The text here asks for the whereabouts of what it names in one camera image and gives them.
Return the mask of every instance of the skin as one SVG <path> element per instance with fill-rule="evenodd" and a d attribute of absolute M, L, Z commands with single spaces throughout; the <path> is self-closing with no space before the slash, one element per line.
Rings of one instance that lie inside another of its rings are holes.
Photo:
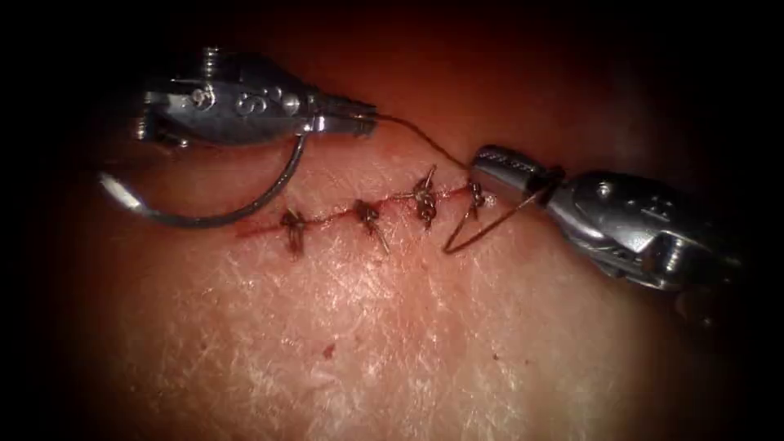
<path fill-rule="evenodd" d="M 232 39 L 325 91 L 415 122 L 464 163 L 493 143 L 570 175 L 605 167 L 700 187 L 699 161 L 640 77 L 554 38 L 557 29 L 335 20 Z M 166 156 L 120 135 L 99 145 L 144 164 L 122 177 L 154 206 L 193 215 L 253 198 L 289 149 Z M 664 158 L 673 157 L 691 167 L 671 167 Z M 433 164 L 438 215 L 425 231 L 415 201 L 390 198 Z M 167 228 L 119 209 L 94 183 L 69 184 L 49 233 L 61 293 L 51 328 L 62 339 L 61 387 L 79 397 L 74 415 L 115 439 L 702 439 L 726 430 L 726 360 L 688 338 L 671 298 L 607 278 L 543 213 L 530 207 L 445 256 L 470 203 L 465 184 L 465 171 L 386 122 L 367 139 L 315 136 L 283 194 L 223 229 Z M 380 204 L 390 255 L 351 213 L 357 198 Z M 507 207 L 491 201 L 480 222 Z M 278 225 L 289 208 L 309 221 L 299 258 Z"/>

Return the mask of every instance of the forceps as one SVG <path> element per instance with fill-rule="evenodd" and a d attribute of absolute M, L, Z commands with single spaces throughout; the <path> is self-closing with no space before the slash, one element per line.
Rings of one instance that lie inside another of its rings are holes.
<path fill-rule="evenodd" d="M 135 138 L 179 147 L 192 142 L 241 146 L 295 136 L 292 155 L 275 182 L 255 200 L 234 211 L 183 216 L 150 207 L 124 182 L 98 173 L 103 189 L 126 209 L 166 225 L 206 229 L 232 224 L 275 198 L 297 169 L 310 133 L 369 136 L 376 107 L 330 95 L 263 56 L 207 47 L 176 57 L 150 75 Z"/>

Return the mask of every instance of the dark background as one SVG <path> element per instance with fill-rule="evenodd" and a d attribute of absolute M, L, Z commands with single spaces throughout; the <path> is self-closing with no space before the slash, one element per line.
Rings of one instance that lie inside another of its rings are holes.
<path fill-rule="evenodd" d="M 16 365 L 21 366 L 22 382 L 12 386 L 21 398 L 16 401 L 20 416 L 12 423 L 22 425 L 21 434 L 40 431 L 45 438 L 62 439 L 92 432 L 82 425 L 78 385 L 69 382 L 70 376 L 58 364 L 63 354 L 47 326 L 56 320 L 56 311 L 47 309 L 47 297 L 57 293 L 57 287 L 47 286 L 47 269 L 42 273 L 40 265 L 41 255 L 47 253 L 41 232 L 56 221 L 50 218 L 48 207 L 56 203 L 64 183 L 88 179 L 90 170 L 81 152 L 97 136 L 111 132 L 114 120 L 108 115 L 116 112 L 116 103 L 125 102 L 143 78 L 142 66 L 172 49 L 221 42 L 217 36 L 232 30 L 210 6 L 193 4 L 189 9 L 202 10 L 177 13 L 151 11 L 150 5 L 128 6 L 140 10 L 105 7 L 103 11 L 86 9 L 81 14 L 71 11 L 23 20 L 19 26 L 26 34 L 21 41 L 27 47 L 22 46 L 19 58 L 7 60 L 8 71 L 29 84 L 19 89 L 15 83 L 7 84 L 13 96 L 21 94 L 12 100 L 21 103 L 21 109 L 10 120 L 7 134 L 17 134 L 20 140 L 7 150 L 11 153 L 7 153 L 6 173 L 12 188 L 22 190 L 19 202 L 14 197 L 12 204 L 24 208 L 22 259 L 15 262 L 21 263 L 16 275 L 22 307 L 29 314 L 20 316 L 25 321 L 20 328 L 24 338 L 19 339 L 23 363 Z M 775 162 L 763 156 L 767 145 L 760 143 L 759 127 L 764 110 L 756 104 L 769 87 L 762 79 L 763 66 L 775 56 L 766 52 L 763 39 L 755 37 L 762 14 L 716 6 L 636 6 L 444 9 L 441 16 L 450 20 L 452 14 L 471 14 L 475 20 L 495 20 L 499 15 L 520 14 L 527 17 L 520 25 L 530 23 L 534 16 L 533 21 L 558 29 L 586 50 L 610 51 L 628 59 L 645 72 L 657 91 L 658 104 L 687 133 L 690 148 L 704 153 L 700 156 L 710 162 L 709 182 L 700 197 L 727 219 L 749 247 L 765 234 L 759 227 L 762 213 L 757 208 L 764 183 L 756 164 Z M 304 7 L 302 11 L 278 11 L 265 6 L 265 16 L 290 20 L 296 32 L 313 15 Z M 262 33 L 263 23 L 258 25 Z M 756 314 L 751 293 L 746 288 L 737 301 L 744 323 L 751 323 Z M 738 342 L 750 341 L 750 335 L 750 328 L 738 331 L 728 353 L 745 369 L 751 369 L 754 359 L 751 345 Z M 746 390 L 746 384 L 740 386 Z M 754 438 L 751 395 L 739 394 L 737 399 L 737 432 L 727 433 L 728 439 Z"/>

